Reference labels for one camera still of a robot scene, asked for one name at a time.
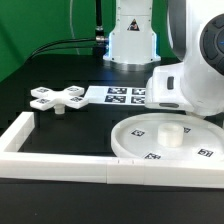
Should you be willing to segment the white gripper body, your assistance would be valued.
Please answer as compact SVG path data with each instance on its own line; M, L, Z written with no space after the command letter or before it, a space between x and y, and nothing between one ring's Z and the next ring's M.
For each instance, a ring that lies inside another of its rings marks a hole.
M183 63L155 67L146 84L145 106L153 109L193 112L194 106L181 89L183 74Z

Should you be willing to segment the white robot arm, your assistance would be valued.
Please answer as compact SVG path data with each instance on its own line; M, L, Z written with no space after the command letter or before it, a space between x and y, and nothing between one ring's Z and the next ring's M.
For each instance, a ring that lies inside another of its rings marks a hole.
M116 0L106 64L144 71L160 60L151 27L153 0ZM200 116L224 112L224 0L167 0L167 33L179 59L153 69L145 106Z

